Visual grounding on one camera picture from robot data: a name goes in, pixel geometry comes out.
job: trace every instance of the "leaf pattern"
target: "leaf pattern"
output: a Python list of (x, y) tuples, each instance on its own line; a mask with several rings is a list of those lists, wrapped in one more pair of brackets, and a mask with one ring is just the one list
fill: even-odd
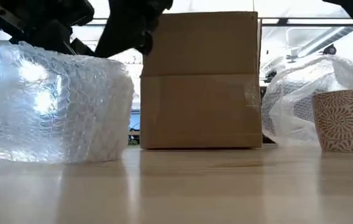
[(353, 152), (353, 90), (314, 95), (313, 108), (321, 148)]

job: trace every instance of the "plastic bag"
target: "plastic bag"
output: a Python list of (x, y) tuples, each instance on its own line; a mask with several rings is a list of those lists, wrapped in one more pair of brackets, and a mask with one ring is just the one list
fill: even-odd
[(336, 90), (353, 90), (353, 62), (324, 56), (279, 73), (262, 99), (262, 131), (281, 146), (319, 146), (311, 97)]
[(0, 159), (118, 159), (133, 92), (120, 62), (28, 44), (0, 47)]

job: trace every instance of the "brown cardboard box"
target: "brown cardboard box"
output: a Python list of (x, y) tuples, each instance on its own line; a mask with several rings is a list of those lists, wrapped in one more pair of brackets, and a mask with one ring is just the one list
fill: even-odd
[(165, 14), (141, 76), (143, 148), (262, 147), (256, 12)]

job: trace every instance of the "table surface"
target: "table surface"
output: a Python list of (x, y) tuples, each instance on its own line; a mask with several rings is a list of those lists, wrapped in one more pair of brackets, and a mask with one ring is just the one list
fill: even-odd
[(353, 154), (132, 147), (119, 162), (0, 161), (0, 223), (353, 224)]

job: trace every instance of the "transparent plastic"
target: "transparent plastic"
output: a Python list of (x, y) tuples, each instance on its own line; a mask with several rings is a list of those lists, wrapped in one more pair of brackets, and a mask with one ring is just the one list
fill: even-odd
[(281, 146), (319, 146), (312, 96), (353, 90), (353, 62), (324, 56), (279, 73), (262, 99), (262, 131)]
[(120, 62), (26, 43), (0, 47), (0, 159), (118, 159), (127, 147), (133, 93)]

